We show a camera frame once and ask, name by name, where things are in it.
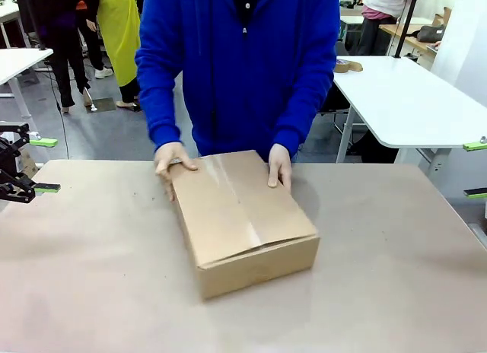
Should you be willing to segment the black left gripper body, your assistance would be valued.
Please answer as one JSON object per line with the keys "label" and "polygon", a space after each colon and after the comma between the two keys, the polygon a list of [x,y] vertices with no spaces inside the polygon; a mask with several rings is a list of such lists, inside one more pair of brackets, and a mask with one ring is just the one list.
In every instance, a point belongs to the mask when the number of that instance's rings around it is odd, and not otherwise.
{"label": "black left gripper body", "polygon": [[1,171],[21,171],[21,139],[1,137]]}

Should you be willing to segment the person's right hand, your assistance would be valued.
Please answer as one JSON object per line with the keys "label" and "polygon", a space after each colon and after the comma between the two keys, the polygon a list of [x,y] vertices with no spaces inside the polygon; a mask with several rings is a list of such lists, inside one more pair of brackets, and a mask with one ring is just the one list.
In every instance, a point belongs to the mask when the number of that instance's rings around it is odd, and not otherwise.
{"label": "person's right hand", "polygon": [[165,192],[172,202],[174,200],[174,190],[170,167],[173,164],[182,164],[187,170],[198,170],[196,163],[189,158],[181,142],[169,142],[160,146],[154,153],[155,173],[164,184]]}

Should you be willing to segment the person's left hand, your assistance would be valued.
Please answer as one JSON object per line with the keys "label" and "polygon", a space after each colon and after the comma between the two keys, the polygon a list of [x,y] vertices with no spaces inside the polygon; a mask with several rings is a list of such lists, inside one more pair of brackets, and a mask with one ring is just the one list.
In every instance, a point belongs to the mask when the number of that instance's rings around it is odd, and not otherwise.
{"label": "person's left hand", "polygon": [[269,152],[269,178],[268,186],[276,188],[281,183],[288,192],[291,192],[292,166],[288,150],[280,144],[274,144]]}

